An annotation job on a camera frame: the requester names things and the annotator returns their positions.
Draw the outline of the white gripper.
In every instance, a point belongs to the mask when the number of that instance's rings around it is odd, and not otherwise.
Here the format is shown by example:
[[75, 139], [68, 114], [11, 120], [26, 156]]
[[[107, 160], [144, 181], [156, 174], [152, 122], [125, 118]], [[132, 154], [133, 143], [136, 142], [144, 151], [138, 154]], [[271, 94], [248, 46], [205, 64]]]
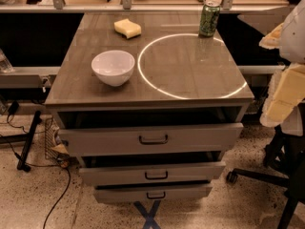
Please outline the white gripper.
[[[273, 50], [279, 48], [283, 24], [265, 35], [259, 46]], [[260, 123], [266, 127], [279, 125], [286, 135], [303, 136], [304, 124], [297, 105], [305, 98], [305, 65], [291, 64], [277, 71], [269, 83], [268, 97], [264, 102]]]

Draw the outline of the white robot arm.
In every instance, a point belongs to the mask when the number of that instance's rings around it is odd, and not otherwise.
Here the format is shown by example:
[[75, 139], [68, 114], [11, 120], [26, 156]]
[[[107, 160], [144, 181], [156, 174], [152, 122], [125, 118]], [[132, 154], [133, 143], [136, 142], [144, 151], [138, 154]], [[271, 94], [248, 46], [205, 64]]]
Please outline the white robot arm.
[[290, 62], [287, 69], [272, 76], [259, 121], [265, 127], [280, 126], [284, 134], [303, 136], [304, 123], [297, 105], [305, 98], [305, 0], [264, 36], [259, 46], [278, 48], [280, 56]]

